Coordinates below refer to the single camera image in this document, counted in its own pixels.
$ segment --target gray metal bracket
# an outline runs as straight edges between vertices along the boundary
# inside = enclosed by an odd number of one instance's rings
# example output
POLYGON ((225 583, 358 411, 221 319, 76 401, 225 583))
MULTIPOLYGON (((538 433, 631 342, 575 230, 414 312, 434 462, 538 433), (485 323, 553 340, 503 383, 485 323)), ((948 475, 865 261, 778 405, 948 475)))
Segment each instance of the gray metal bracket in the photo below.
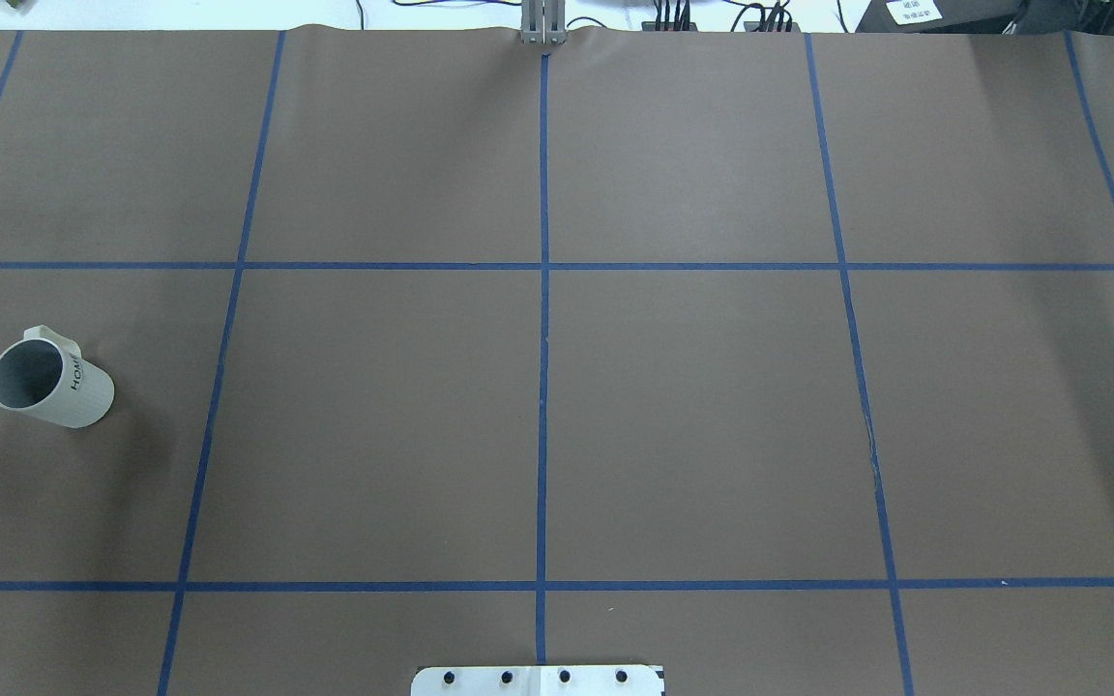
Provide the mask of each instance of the gray metal bracket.
POLYGON ((522 43, 566 43, 566 0, 522 0, 522 43))

